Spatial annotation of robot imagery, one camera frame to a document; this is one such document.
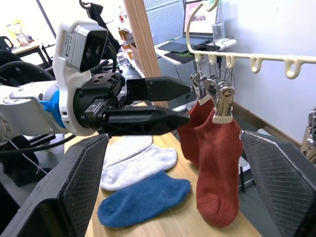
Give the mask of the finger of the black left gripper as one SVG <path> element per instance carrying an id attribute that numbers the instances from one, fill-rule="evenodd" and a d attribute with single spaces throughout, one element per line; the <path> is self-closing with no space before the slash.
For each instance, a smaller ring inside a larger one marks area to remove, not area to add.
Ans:
<path id="1" fill-rule="evenodd" d="M 179 79 L 168 76 L 126 81 L 130 101 L 170 101 L 193 91 L 193 87 Z"/>
<path id="2" fill-rule="evenodd" d="M 111 136 L 163 135 L 190 121 L 190 116 L 159 106 L 138 106 L 106 112 L 103 129 Z"/>

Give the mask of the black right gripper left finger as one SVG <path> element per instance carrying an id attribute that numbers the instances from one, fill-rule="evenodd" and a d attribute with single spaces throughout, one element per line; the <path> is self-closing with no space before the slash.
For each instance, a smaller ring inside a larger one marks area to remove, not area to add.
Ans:
<path id="1" fill-rule="evenodd" d="M 108 136 L 70 146 L 35 186 L 3 237 L 83 237 L 98 195 Z"/>

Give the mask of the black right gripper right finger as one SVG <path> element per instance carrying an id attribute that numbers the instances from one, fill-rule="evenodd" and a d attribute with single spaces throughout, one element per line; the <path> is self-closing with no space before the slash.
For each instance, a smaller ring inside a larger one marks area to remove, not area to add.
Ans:
<path id="1" fill-rule="evenodd" d="M 283 237 L 316 235 L 316 167 L 290 142 L 243 130 L 258 193 Z"/>

